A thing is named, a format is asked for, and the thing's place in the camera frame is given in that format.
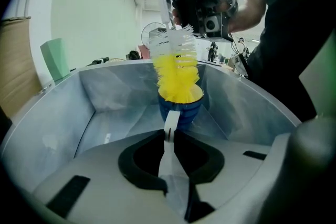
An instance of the yellow brush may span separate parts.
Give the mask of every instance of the yellow brush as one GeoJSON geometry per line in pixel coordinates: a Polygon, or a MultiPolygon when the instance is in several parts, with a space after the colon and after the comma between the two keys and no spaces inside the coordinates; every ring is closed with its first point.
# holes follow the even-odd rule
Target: yellow brush
{"type": "Polygon", "coordinates": [[[194,91],[199,76],[192,33],[190,25],[180,30],[167,28],[150,41],[160,95],[166,101],[186,104],[199,99],[199,94],[194,91]]]}

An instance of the blue mug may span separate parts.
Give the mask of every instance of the blue mug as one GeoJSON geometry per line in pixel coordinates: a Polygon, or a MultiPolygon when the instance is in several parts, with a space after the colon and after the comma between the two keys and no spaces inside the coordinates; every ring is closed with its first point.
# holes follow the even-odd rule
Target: blue mug
{"type": "Polygon", "coordinates": [[[202,100],[204,96],[203,90],[200,89],[200,97],[192,103],[187,104],[180,104],[180,103],[174,103],[171,101],[165,101],[164,98],[160,95],[160,92],[158,91],[159,95],[159,107],[160,107],[160,113],[162,116],[162,119],[165,121],[167,119],[167,115],[169,111],[180,111],[180,118],[178,119],[177,128],[180,130],[187,130],[191,123],[193,122],[194,118],[196,117],[199,108],[202,105],[202,100]]]}

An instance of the black shirt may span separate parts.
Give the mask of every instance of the black shirt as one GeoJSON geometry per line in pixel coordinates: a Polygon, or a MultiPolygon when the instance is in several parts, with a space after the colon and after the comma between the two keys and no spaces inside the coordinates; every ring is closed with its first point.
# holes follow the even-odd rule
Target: black shirt
{"type": "Polygon", "coordinates": [[[275,74],[298,77],[317,54],[322,42],[302,42],[312,31],[319,31],[309,3],[311,0],[267,0],[265,29],[247,61],[252,80],[275,74]]]}

